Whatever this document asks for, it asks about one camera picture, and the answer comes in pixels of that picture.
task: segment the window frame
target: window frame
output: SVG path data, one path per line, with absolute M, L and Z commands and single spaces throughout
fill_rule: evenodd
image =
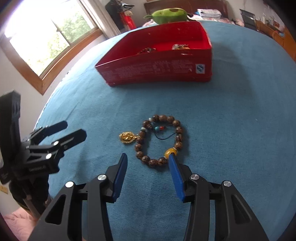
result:
M 103 32 L 99 29 L 81 1 L 77 0 L 77 2 L 94 25 L 94 28 L 76 39 L 74 42 L 70 43 L 67 48 L 65 48 L 57 57 L 54 58 L 54 60 L 45 68 L 40 76 L 38 76 L 16 52 L 10 43 L 10 38 L 7 38 L 3 34 L 4 36 L 0 41 L 0 47 L 12 65 L 41 95 L 45 94 L 46 90 L 49 88 L 58 74 L 79 52 L 81 52 L 96 38 L 103 35 Z M 12 14 L 17 7 L 18 5 L 12 9 L 10 14 Z

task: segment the stuffed animal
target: stuffed animal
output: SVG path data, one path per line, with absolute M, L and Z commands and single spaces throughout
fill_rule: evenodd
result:
M 187 21 L 187 12 L 181 8 L 166 8 L 155 11 L 144 18 L 153 19 L 157 24 Z

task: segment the blue gripper pad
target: blue gripper pad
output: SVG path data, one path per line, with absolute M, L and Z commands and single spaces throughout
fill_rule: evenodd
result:
M 114 201 L 117 200 L 117 198 L 120 195 L 122 184 L 124 177 L 126 175 L 126 170 L 128 168 L 128 157 L 125 153 L 122 153 L 121 158 L 118 163 L 120 166 L 118 168 L 118 172 L 116 174 L 116 177 L 114 179 L 113 183 L 113 194 L 112 194 L 112 199 Z
M 170 168 L 170 173 L 172 175 L 173 183 L 175 185 L 177 197 L 182 202 L 184 202 L 185 200 L 184 183 L 173 154 L 170 154 L 168 157 L 168 166 Z

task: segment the white curtain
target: white curtain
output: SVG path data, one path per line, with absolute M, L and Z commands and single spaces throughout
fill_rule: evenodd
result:
M 81 2 L 106 37 L 112 38 L 121 34 L 109 13 L 99 0 L 81 0 Z

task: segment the silver screw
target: silver screw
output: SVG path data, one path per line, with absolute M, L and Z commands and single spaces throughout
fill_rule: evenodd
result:
M 190 178 L 191 178 L 192 180 L 198 180 L 198 179 L 200 178 L 200 176 L 197 175 L 197 174 L 192 174 L 192 175 L 190 176 Z
M 230 187 L 231 186 L 231 182 L 230 181 L 224 181 L 223 184 L 226 187 Z
M 98 180 L 103 181 L 107 178 L 105 174 L 98 175 Z
M 52 154 L 49 153 L 49 154 L 46 155 L 45 159 L 49 159 L 49 158 L 51 158 L 51 157 L 52 157 Z
M 67 188 L 71 188 L 71 187 L 73 187 L 74 186 L 74 182 L 67 182 L 66 184 L 65 184 L 65 186 L 67 187 Z

